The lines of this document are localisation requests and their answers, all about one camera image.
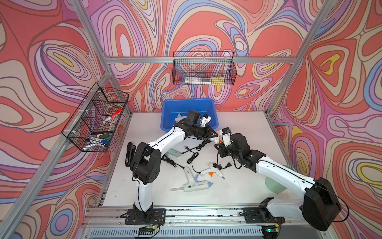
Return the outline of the white orange glue gun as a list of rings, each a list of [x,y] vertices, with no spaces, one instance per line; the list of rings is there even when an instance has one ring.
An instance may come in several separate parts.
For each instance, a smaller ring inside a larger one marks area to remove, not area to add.
[[[210,138],[210,142],[212,142],[213,144],[219,144],[219,143],[223,142],[223,140],[222,140],[222,130],[217,131],[217,134],[218,134],[218,136]]]
[[[201,176],[205,176],[206,174],[209,174],[210,176],[212,176],[213,174],[216,174],[217,176],[225,180],[225,177],[223,176],[223,173],[221,172],[221,170],[214,167],[213,163],[210,163],[207,169],[200,172]]]

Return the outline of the small mint glue gun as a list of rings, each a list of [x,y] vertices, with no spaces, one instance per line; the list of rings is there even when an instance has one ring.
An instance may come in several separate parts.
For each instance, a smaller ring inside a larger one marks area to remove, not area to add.
[[[181,120],[184,120],[187,116],[182,116],[181,114],[178,114],[177,117],[175,118],[175,122],[179,122]]]

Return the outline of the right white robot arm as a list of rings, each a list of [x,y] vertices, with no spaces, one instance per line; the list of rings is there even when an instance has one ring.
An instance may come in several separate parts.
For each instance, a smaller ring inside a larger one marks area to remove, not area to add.
[[[222,142],[217,144],[221,157],[230,156],[243,167],[262,174],[293,192],[298,200],[270,199],[266,211],[273,217],[305,220],[319,231],[327,231],[341,212],[341,204],[331,183],[325,178],[314,179],[299,174],[253,150],[241,133],[222,133]]]

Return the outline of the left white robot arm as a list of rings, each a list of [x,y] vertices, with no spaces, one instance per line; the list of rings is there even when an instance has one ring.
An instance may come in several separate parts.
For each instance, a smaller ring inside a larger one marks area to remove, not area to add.
[[[150,143],[141,142],[130,164],[132,180],[137,186],[134,207],[148,213],[153,207],[152,183],[160,173],[162,157],[176,144],[187,138],[205,140],[218,137],[209,125],[211,117],[196,111],[189,111],[186,118],[179,120],[162,137]]]

